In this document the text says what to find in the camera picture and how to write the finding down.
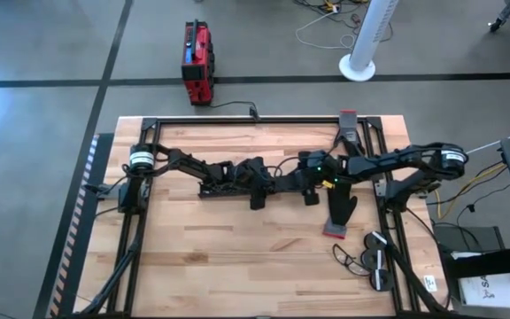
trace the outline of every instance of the concrete floor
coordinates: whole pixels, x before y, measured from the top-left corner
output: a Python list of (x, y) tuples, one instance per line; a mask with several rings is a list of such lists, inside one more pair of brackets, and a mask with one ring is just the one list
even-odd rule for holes
[[(0, 0), (0, 81), (101, 79), (123, 4)], [(502, 0), (401, 0), (395, 35), (375, 55), (377, 73), (510, 73), (510, 20), (495, 35), (486, 26), (502, 6)], [(212, 29), (217, 76), (338, 75), (345, 51), (306, 47), (294, 37), (317, 17), (289, 0), (135, 0), (112, 78), (179, 77), (182, 27), (194, 18)], [(304, 37), (335, 44), (347, 32), (324, 20)], [(448, 141), (472, 149), (510, 135), (510, 80), (237, 84), (218, 85), (216, 92), (214, 103), (250, 100), (262, 114), (344, 108), (404, 114), (417, 144)], [(97, 87), (0, 89), (0, 311), (8, 315), (33, 314), (96, 93)], [(195, 109), (182, 86), (115, 87), (107, 90), (97, 132), (113, 131), (121, 115), (190, 114), (247, 109)], [(467, 176), (497, 160), (492, 149), (474, 154)], [(465, 181), (445, 183), (443, 198)], [(508, 183), (504, 174), (457, 207)], [(510, 189), (482, 201), (462, 224), (498, 225), (510, 246)], [(510, 311), (461, 311), (510, 318)]]

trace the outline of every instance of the butcher block tabletop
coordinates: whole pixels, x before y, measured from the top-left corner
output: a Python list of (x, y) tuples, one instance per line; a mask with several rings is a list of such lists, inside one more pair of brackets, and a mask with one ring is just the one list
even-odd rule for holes
[[(402, 116), (380, 118), (389, 150), (410, 144)], [(138, 142), (142, 120), (119, 118), (105, 183), (124, 175), (121, 165), (128, 162), (130, 146)], [(337, 130), (336, 124), (296, 122), (164, 124), (160, 143), (208, 163), (261, 156), (272, 166), (299, 151), (328, 150)], [(343, 154), (343, 147), (332, 153)], [(295, 166), (292, 160), (282, 170), (287, 174)], [(402, 179), (413, 171), (402, 169), (393, 176)], [(321, 198), (317, 206), (305, 206), (298, 193), (282, 193), (267, 197), (264, 209), (252, 211), (248, 197), (200, 199), (198, 179), (182, 172), (155, 178), (131, 315), (395, 315), (390, 292), (374, 291), (368, 277), (349, 272), (332, 254), (332, 245), (339, 244), (359, 257), (365, 250), (364, 236), (380, 229), (373, 184), (353, 186), (359, 203), (344, 240), (322, 235), (328, 201), (326, 191), (317, 191)], [(97, 211), (115, 206), (117, 200), (107, 199)], [(411, 198), (408, 206), (430, 225), (423, 200)], [(136, 225), (139, 217), (133, 218)], [(447, 286), (437, 246), (412, 215), (402, 214), (402, 219), (413, 270), (421, 280), (436, 279), (433, 294), (444, 304)], [(122, 221), (123, 215), (115, 211), (94, 220), (74, 311), (86, 307), (112, 273)], [(410, 309), (406, 281), (402, 273), (398, 275), (404, 308)], [(128, 271), (120, 283), (117, 308), (123, 307), (127, 284)]]

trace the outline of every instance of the wire bundle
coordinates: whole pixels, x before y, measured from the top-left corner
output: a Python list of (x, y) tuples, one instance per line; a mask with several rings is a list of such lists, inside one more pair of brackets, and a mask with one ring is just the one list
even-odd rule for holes
[[(437, 197), (437, 201), (434, 202), (434, 203), (428, 203), (427, 205), (429, 205), (429, 206), (437, 205), (437, 216), (438, 216), (439, 220), (442, 220), (448, 214), (450, 214), (450, 212), (452, 211), (454, 205), (456, 204), (456, 200), (460, 196), (466, 195), (471, 190), (473, 190), (475, 187), (477, 187), (477, 186), (479, 186), (479, 185), (481, 185), (483, 183), (487, 183), (487, 182), (497, 178), (505, 170), (506, 170), (506, 165), (503, 164), (502, 162), (497, 162), (497, 163), (495, 163), (493, 165), (490, 165), (490, 166), (482, 169), (479, 173), (477, 173), (477, 175), (474, 178), (472, 178), (464, 186), (462, 186), (460, 191), (458, 191), (458, 193), (456, 195), (452, 196), (451, 198), (448, 198), (445, 201), (440, 201), (440, 194), (438, 193), (438, 191), (435, 191), (435, 195)], [(492, 178), (489, 178), (487, 180), (484, 180), (484, 181), (481, 181), (481, 182), (477, 183), (478, 181), (480, 181), (484, 177), (486, 177), (488, 175), (491, 175), (491, 174), (493, 174), (493, 173), (495, 173), (497, 171), (498, 171), (498, 173), (496, 173)], [(442, 214), (442, 212), (441, 212), (441, 205), (445, 204), (445, 203), (450, 203), (450, 205), (446, 209), (446, 212), (444, 214)]]
[[(303, 27), (298, 28), (295, 31), (295, 36), (298, 39), (298, 41), (301, 42), (302, 44), (306, 44), (306, 45), (312, 46), (314, 48), (328, 49), (328, 50), (338, 50), (338, 49), (347, 50), (347, 49), (350, 49), (353, 47), (353, 45), (355, 44), (355, 41), (356, 41), (356, 36), (359, 34), (359, 30), (361, 28), (361, 23), (363, 21), (363, 19), (357, 13), (353, 13), (353, 12), (357, 11), (362, 5), (365, 6), (366, 8), (368, 8), (368, 4), (367, 4), (368, 0), (338, 0), (337, 2), (323, 0), (322, 4), (310, 4), (307, 0), (292, 0), (292, 2), (294, 4), (303, 6), (309, 10), (317, 12), (321, 15), (321, 17), (319, 17), (318, 19), (315, 19), (315, 20), (309, 22), (308, 24), (304, 25)], [(352, 8), (348, 11), (344, 11), (343, 5), (351, 5)], [(352, 13), (352, 15), (351, 15), (352, 24), (348, 24), (345, 19), (334, 19), (332, 17), (334, 14), (342, 15), (342, 14), (347, 14), (347, 13)], [(300, 34), (299, 34), (300, 31), (304, 30), (307, 27), (310, 27), (312, 24), (314, 24), (322, 19), (330, 19), (336, 23), (343, 23), (346, 27), (348, 27), (349, 29), (352, 30), (352, 33), (348, 34), (348, 35), (342, 35), (342, 37), (340, 37), (341, 46), (322, 46), (322, 45), (309, 43), (307, 41), (302, 40), (300, 37)], [(382, 43), (389, 41), (393, 37), (394, 32), (393, 32), (393, 27), (390, 22), (389, 22), (389, 32), (390, 32), (389, 36), (387, 38), (381, 40)], [(344, 38), (346, 38), (346, 37), (350, 37), (352, 39), (351, 44), (348, 45), (348, 44), (344, 43)]]

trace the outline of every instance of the red portable generator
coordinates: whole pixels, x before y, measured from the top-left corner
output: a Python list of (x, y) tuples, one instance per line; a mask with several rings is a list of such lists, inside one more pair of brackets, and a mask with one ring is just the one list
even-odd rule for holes
[(209, 105), (213, 98), (212, 35), (205, 22), (186, 22), (182, 79), (192, 105)]

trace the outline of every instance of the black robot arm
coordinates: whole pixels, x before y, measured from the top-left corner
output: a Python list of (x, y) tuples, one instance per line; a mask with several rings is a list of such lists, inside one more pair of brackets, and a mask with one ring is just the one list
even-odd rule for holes
[(371, 180), (375, 175), (396, 169), (414, 167), (418, 171), (403, 181), (385, 185), (386, 208), (403, 212), (410, 195), (418, 191), (432, 191), (435, 182), (453, 180), (464, 174), (468, 156), (454, 144), (433, 143), (411, 145), (402, 150), (372, 158), (354, 153), (353, 156), (334, 158), (329, 152), (300, 152), (294, 160), (297, 167), (286, 175), (270, 174), (260, 157), (246, 159), (236, 165), (231, 161), (208, 164), (177, 148), (160, 144), (138, 144), (132, 150), (142, 152), (153, 149), (166, 155), (163, 167), (152, 169), (136, 165), (127, 166), (128, 177), (147, 178), (160, 176), (169, 170), (179, 170), (198, 178), (201, 198), (251, 195), (251, 209), (265, 207), (267, 195), (279, 192), (301, 192), (307, 205), (319, 203), (316, 186), (325, 185), (348, 189), (343, 185)]

